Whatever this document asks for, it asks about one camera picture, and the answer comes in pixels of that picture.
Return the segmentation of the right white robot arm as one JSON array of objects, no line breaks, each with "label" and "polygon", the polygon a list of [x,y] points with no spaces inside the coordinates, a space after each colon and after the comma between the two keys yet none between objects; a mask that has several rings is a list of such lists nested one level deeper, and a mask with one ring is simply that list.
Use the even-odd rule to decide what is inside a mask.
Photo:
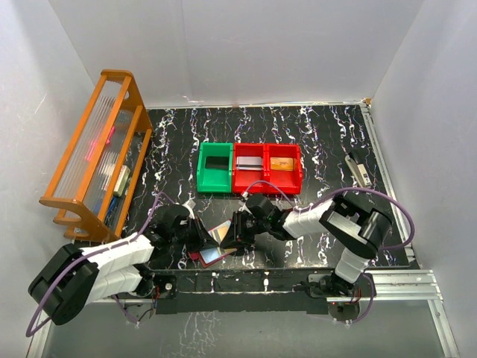
[{"label": "right white robot arm", "polygon": [[324,230],[332,234],[344,250],[333,273],[308,285],[319,293],[348,295],[369,262],[377,256],[391,226],[392,221],[385,213],[362,204],[352,193],[338,194],[301,211],[280,209],[263,194],[253,194],[233,213],[220,247],[241,251],[251,248],[256,236],[262,233],[287,242]]}]

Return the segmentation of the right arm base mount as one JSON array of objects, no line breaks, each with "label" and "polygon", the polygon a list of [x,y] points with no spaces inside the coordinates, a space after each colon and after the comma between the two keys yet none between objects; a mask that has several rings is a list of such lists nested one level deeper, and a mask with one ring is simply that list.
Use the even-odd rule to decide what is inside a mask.
[{"label": "right arm base mount", "polygon": [[348,283],[334,272],[310,274],[300,287],[310,298],[324,300],[334,320],[348,324],[362,320],[370,312],[377,293],[372,276],[366,273],[360,274],[355,283]]}]

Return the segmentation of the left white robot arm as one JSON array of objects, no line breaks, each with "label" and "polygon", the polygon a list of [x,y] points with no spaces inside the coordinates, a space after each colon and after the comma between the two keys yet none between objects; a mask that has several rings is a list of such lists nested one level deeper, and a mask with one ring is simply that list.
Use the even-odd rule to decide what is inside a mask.
[{"label": "left white robot arm", "polygon": [[154,275],[148,264],[174,246],[195,254],[219,244],[188,204],[161,206],[124,239],[89,248],[62,246],[32,280],[28,294],[62,325],[99,299],[121,293],[150,295]]}]

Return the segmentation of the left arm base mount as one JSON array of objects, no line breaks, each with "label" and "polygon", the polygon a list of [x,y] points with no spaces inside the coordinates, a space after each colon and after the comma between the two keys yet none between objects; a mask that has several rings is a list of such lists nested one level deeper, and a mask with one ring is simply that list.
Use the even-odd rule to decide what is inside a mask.
[{"label": "left arm base mount", "polygon": [[156,314],[160,299],[176,296],[176,280],[169,276],[144,277],[135,290],[112,296],[128,323],[137,327]]}]

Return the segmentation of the red leather card holder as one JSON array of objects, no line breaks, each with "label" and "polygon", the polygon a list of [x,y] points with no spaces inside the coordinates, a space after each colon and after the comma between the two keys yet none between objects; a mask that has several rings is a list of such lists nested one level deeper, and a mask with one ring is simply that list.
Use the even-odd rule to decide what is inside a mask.
[{"label": "red leather card holder", "polygon": [[201,265],[206,268],[210,265],[224,259],[230,254],[236,252],[236,248],[223,249],[220,247],[203,248],[199,252],[189,253],[189,258],[194,261],[199,261]]}]

